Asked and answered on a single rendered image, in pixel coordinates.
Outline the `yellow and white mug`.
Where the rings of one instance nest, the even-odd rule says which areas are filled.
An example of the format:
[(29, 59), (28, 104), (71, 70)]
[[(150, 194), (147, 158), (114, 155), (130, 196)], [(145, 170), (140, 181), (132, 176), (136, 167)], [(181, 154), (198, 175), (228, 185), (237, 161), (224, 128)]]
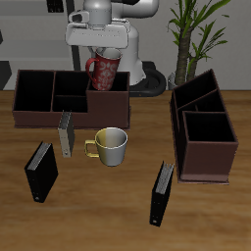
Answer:
[[(89, 144), (95, 145), (98, 153), (88, 151)], [(118, 127), (100, 129), (93, 140), (84, 142), (84, 152), (87, 157), (99, 158), (108, 167), (116, 167), (125, 157), (127, 134)]]

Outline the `red patterned mug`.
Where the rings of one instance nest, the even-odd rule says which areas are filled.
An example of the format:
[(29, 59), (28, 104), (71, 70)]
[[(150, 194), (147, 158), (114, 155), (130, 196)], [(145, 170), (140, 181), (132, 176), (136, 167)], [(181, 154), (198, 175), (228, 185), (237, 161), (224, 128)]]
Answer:
[(87, 60), (85, 71), (96, 90), (108, 91), (112, 88), (121, 58), (119, 49), (106, 48), (102, 56), (96, 49), (96, 57)]

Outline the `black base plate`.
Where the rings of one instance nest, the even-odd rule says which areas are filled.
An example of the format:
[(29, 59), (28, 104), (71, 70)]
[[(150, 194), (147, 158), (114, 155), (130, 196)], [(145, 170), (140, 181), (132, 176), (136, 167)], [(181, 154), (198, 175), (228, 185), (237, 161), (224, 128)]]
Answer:
[(129, 88), (130, 97), (155, 97), (161, 95), (167, 87), (167, 81), (163, 74), (156, 70), (151, 61), (143, 61), (142, 68), (146, 78)]

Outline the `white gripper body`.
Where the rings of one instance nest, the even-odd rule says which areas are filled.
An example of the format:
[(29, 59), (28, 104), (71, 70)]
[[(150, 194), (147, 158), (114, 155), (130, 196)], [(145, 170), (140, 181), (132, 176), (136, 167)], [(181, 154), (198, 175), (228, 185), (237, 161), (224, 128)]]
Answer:
[(83, 47), (126, 48), (128, 35), (124, 25), (106, 25), (104, 29), (92, 29), (85, 24), (68, 24), (66, 42)]

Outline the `dark brown desk caddy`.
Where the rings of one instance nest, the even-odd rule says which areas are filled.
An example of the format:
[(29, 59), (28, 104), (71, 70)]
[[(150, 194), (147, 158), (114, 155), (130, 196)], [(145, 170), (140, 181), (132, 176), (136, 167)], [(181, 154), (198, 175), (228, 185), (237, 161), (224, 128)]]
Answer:
[(238, 140), (214, 72), (175, 87), (170, 109), (177, 181), (227, 184)]
[(70, 112), (75, 128), (129, 128), (129, 74), (116, 74), (109, 91), (96, 90), (85, 72), (20, 70), (13, 102), (16, 127), (59, 125)]

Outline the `green pot plant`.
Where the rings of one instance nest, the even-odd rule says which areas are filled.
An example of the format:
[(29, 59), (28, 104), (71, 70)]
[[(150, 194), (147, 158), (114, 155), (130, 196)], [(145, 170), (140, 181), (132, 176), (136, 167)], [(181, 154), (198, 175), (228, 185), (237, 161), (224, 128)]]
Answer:
[(201, 59), (210, 59), (208, 52), (214, 47), (226, 44), (226, 40), (221, 40), (224, 35), (224, 27), (209, 37), (215, 21), (205, 26), (201, 26), (201, 24), (230, 2), (230, 0), (219, 0), (212, 4), (213, 0), (209, 0), (201, 10), (198, 10), (196, 8), (197, 0), (177, 1), (178, 12), (171, 9), (175, 17), (167, 25), (167, 29), (170, 29), (170, 24), (174, 24), (177, 28), (177, 31), (173, 30), (176, 39), (174, 44), (178, 47), (175, 86), (195, 78), (197, 63)]

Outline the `grey book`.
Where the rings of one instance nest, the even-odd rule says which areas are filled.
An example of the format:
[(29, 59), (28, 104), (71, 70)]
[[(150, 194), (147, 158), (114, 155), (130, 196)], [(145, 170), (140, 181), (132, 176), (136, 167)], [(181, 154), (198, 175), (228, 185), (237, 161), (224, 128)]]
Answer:
[(62, 155), (64, 158), (71, 158), (75, 143), (74, 123), (71, 112), (62, 113), (62, 117), (58, 126), (58, 132)]

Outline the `black book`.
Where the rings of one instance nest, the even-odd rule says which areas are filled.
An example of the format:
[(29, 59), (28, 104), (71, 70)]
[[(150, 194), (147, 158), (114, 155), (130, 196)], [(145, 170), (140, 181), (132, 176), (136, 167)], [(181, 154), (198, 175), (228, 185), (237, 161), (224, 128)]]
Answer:
[(160, 226), (162, 223), (170, 198), (174, 166), (173, 164), (162, 163), (152, 189), (149, 223), (153, 226)]
[(43, 203), (58, 176), (52, 143), (40, 142), (25, 165), (25, 174), (33, 200)]

